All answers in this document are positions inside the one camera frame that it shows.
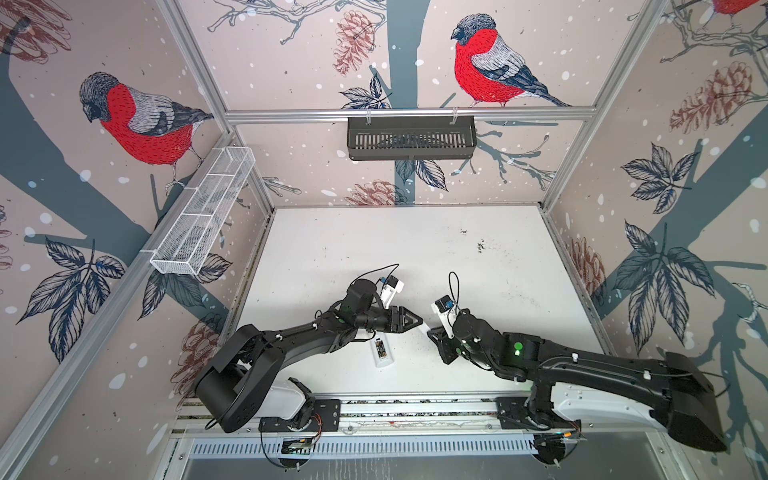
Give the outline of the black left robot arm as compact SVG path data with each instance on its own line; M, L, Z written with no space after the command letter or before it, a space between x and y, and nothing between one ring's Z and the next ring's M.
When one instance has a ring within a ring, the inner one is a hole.
M307 324L267 331L252 324L238 328L197 374L192 393L212 415L207 428L218 425L233 433L254 417L277 418L294 431L321 427L314 394L293 377L286 387L276 387L280 371L340 350L355 342L360 330L402 334L422 324L416 313L386 301L375 282L358 278L343 299Z

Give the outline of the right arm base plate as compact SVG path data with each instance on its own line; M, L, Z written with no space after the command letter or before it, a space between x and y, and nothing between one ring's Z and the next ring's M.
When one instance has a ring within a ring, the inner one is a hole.
M532 413L524 397L497 397L494 402L496 418L504 430L581 430L580 420L567 420L554 412Z

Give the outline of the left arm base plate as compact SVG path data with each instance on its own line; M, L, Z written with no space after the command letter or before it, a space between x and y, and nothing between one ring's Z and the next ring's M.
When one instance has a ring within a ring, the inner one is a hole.
M288 419L265 417L259 422L260 433L325 433L339 430L341 401L339 399L307 400L298 413Z

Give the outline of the white remote control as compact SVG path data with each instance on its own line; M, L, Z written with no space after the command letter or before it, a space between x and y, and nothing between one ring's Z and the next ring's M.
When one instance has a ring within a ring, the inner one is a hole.
M384 333L379 333L374 337L371 341L371 350L377 368L386 368L394 363L394 356Z

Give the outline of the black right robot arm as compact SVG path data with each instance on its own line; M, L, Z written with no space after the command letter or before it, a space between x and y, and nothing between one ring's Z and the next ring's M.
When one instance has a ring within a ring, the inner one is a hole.
M585 387L637 402L675 441L701 451L727 449L712 383L693 361L668 352L661 360L632 360L574 349L535 335L500 332L448 296L431 305L440 326L427 336L441 360L463 358L496 377L531 385L524 399L497 400L506 428L578 428L580 418L556 405L557 385Z

